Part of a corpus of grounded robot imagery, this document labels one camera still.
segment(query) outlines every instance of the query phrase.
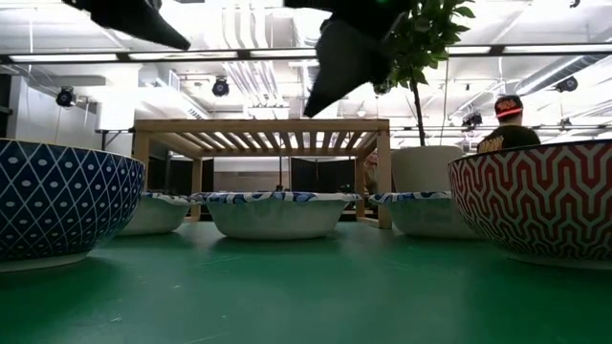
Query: black shirt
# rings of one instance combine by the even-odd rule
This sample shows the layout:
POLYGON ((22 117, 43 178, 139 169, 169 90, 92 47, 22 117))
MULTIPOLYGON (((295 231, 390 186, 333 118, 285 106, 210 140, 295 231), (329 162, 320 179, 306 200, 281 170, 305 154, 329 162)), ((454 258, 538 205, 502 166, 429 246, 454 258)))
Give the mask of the black shirt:
POLYGON ((540 144, 536 132, 520 125, 502 125, 478 143, 478 153, 540 144))

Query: blue geometric pattern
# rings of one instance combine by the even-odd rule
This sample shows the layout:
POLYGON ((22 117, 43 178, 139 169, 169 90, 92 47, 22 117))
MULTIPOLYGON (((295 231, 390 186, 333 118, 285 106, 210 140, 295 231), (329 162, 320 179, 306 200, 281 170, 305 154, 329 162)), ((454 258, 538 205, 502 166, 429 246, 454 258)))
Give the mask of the blue geometric pattern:
POLYGON ((402 193, 383 193, 370 196, 369 202, 373 204, 390 204, 407 200, 440 200, 451 199, 450 191, 438 192, 402 192, 402 193))
POLYGON ((144 165, 88 149, 0 140, 0 262, 87 252, 132 219, 144 165))
POLYGON ((214 204, 244 204, 275 198, 288 202, 321 202, 321 201, 359 201, 358 194, 344 193, 314 193, 314 192, 203 192, 191 195, 191 198, 203 203, 214 204))
POLYGON ((157 193, 157 192, 143 192, 142 193, 143 197, 146 198, 151 198, 151 199, 156 199, 156 200, 160 200, 160 201, 165 201, 169 204, 173 204, 173 205, 198 205, 198 204, 202 204, 202 202, 194 200, 191 198, 191 196, 174 196, 174 195, 166 195, 163 193, 157 193))

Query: white planter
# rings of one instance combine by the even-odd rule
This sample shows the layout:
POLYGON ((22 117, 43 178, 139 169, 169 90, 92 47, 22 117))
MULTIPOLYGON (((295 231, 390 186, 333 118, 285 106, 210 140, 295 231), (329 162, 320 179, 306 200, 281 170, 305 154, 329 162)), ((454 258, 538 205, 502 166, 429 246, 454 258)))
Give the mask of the white planter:
POLYGON ((143 192, 134 218, 119 235, 170 233, 183 223, 189 208, 197 204, 201 203, 187 196, 143 192))
POLYGON ((355 194, 311 192, 203 193, 221 233, 232 238, 292 240, 316 238, 336 228, 342 210, 361 198, 355 194))
POLYGON ((406 192, 372 195, 369 201, 389 209, 401 232, 422 237, 475 239, 450 192, 406 192))
POLYGON ((397 192, 450 190, 448 163, 463 157, 457 146, 425 146, 391 153, 393 182, 397 192))

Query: wooden post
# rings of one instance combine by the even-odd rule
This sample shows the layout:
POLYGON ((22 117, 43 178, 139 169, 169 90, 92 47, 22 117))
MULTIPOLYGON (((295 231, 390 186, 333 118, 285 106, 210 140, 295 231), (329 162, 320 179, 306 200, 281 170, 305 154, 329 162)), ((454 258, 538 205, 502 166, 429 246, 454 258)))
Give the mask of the wooden post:
MULTIPOLYGON (((391 192, 391 138, 388 129, 380 131, 376 137, 379 158, 378 192, 391 192)), ((391 214, 379 206, 379 227, 391 229, 391 214)))
POLYGON ((142 183, 142 190, 146 190, 148 186, 149 148, 150 134, 147 132, 134 133, 134 153, 132 153, 132 158, 144 163, 144 183, 142 183))
MULTIPOLYGON (((363 162, 364 157, 357 157, 355 159, 355 193, 365 197, 365 167, 363 162)), ((365 216, 365 201, 357 201, 357 207, 355 208, 355 216, 362 218, 365 216)))
MULTIPOLYGON (((202 159, 194 159, 191 168, 191 193, 202 192, 202 159)), ((200 221, 202 207, 195 205, 191 208, 191 221, 200 221)))

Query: blue patterned bowl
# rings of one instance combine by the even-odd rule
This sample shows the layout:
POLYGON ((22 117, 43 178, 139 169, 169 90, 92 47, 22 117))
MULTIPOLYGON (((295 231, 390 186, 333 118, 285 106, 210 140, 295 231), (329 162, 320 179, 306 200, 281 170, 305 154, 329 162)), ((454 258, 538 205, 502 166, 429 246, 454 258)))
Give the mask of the blue patterned bowl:
POLYGON ((194 205, 189 196, 170 196, 163 193, 143 192, 134 218, 119 235, 167 234, 183 224, 185 215, 194 205))
POLYGON ((116 154, 0 140, 0 271, 83 259, 132 219, 143 171, 116 154))
POLYGON ((450 191, 383 193, 370 196, 369 202, 389 209, 393 225, 407 235, 476 238, 452 202, 450 191))
POLYGON ((221 233, 239 239, 292 240, 329 234, 356 194, 313 192, 205 192, 194 199, 207 205, 221 233))

